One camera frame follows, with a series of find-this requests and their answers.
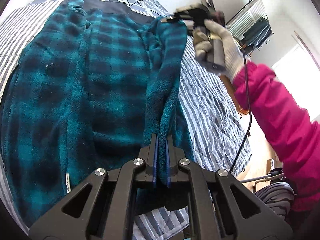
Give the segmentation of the right forearm pink sleeve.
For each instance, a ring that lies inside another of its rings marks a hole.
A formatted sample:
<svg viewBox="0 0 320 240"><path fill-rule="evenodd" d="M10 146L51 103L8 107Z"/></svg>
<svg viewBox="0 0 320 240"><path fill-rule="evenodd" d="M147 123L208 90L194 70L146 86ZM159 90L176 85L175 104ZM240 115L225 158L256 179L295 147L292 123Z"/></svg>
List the right forearm pink sleeve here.
<svg viewBox="0 0 320 240"><path fill-rule="evenodd" d="M310 211L319 202L319 123L311 122L308 111L264 64L247 63L233 86L236 100L251 110L296 189L293 210Z"/></svg>

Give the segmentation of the right hand white glove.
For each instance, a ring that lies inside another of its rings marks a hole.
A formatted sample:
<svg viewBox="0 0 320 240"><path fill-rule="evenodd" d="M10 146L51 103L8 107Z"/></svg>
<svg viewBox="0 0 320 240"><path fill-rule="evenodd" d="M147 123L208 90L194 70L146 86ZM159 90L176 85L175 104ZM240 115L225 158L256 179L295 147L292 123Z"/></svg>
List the right hand white glove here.
<svg viewBox="0 0 320 240"><path fill-rule="evenodd" d="M217 75L225 75L231 81L250 61L240 51L232 34L212 20L205 20L203 27L193 30L193 45L195 59L203 68Z"/></svg>

